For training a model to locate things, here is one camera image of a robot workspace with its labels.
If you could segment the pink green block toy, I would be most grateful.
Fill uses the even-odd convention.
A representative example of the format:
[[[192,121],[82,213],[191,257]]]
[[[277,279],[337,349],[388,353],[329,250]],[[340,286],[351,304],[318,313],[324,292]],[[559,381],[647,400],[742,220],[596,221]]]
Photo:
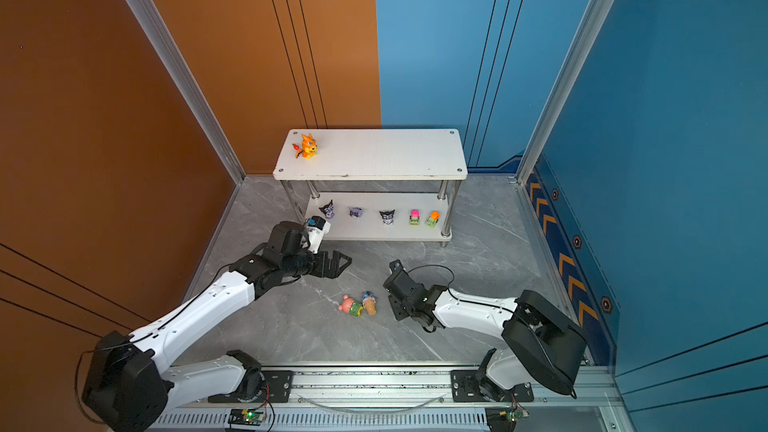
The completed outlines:
[[[411,226],[419,226],[420,225],[420,211],[417,209],[412,209],[409,215],[409,224]]]

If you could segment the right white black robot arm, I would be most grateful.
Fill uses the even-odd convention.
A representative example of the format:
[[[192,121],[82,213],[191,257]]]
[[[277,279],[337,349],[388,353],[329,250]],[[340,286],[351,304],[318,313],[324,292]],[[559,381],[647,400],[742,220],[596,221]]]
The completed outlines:
[[[587,348],[581,326],[533,290],[518,297],[492,298],[458,292],[446,285],[416,282],[399,260],[389,264],[383,287],[395,318],[411,318],[423,330],[466,329],[504,341],[491,348],[475,370],[452,373],[454,400],[531,402],[538,384],[577,397],[575,382]]]

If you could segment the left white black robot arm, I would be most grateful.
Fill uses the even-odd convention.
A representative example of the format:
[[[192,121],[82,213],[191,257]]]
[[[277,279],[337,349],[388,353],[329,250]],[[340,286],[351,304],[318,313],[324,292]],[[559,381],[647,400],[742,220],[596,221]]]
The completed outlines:
[[[113,331],[90,351],[85,377],[74,379],[78,406],[113,431],[145,431],[164,412],[213,396],[264,399],[261,363],[241,350],[187,366],[176,360],[220,322],[273,288],[305,275],[336,279],[352,259],[320,245],[330,223],[314,216],[282,221],[267,242],[227,264],[197,295],[126,335]]]

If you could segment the orange fox toy figure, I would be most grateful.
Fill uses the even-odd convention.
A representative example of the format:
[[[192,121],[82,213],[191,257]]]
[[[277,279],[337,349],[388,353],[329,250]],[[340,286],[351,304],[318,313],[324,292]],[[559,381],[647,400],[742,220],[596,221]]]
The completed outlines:
[[[296,158],[311,159],[318,151],[317,141],[311,133],[302,134],[301,143],[293,143],[293,149],[295,151]]]

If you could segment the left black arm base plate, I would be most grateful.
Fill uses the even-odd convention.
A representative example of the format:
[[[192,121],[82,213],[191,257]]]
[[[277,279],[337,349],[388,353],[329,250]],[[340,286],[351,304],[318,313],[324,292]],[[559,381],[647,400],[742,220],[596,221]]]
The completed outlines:
[[[290,370],[261,370],[248,372],[237,387],[228,394],[217,394],[207,398],[208,403],[287,403],[294,373]]]

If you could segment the green orange toy car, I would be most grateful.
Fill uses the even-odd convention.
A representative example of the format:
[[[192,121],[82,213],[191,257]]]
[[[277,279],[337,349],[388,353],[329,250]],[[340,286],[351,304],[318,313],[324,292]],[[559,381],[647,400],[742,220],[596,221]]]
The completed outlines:
[[[439,220],[440,220],[440,213],[438,211],[433,211],[427,217],[425,225],[430,228],[435,228]]]

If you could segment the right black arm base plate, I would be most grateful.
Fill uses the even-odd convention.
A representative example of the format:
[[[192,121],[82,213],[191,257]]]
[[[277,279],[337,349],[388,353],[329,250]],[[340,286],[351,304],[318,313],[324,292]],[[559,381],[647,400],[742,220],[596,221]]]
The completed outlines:
[[[453,401],[531,403],[535,400],[529,383],[518,384],[511,389],[500,386],[485,377],[479,370],[453,370],[450,373]]]

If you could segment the black white kuromi toy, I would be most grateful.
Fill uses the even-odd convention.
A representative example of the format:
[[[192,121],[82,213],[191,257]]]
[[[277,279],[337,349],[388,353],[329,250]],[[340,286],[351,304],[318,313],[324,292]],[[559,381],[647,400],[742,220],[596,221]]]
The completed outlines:
[[[335,208],[334,208],[334,202],[330,200],[325,205],[321,206],[319,210],[322,212],[324,217],[328,220],[333,219],[335,216]]]

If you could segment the grey purple kuromi toy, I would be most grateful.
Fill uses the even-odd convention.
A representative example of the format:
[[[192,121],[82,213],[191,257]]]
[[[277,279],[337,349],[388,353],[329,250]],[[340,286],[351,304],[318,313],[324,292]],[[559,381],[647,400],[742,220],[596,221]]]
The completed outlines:
[[[386,225],[386,226],[393,225],[394,224],[394,219],[395,219],[395,212],[396,212],[395,209],[380,210],[379,214],[380,214],[380,218],[382,220],[382,223],[384,225]]]

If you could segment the ice cream cone toy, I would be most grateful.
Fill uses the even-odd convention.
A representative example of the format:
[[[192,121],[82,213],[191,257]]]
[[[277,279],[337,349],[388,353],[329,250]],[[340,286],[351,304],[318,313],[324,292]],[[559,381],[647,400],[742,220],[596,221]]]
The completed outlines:
[[[377,301],[372,292],[370,291],[364,292],[361,303],[368,315],[374,316],[377,313],[377,306],[376,306]]]

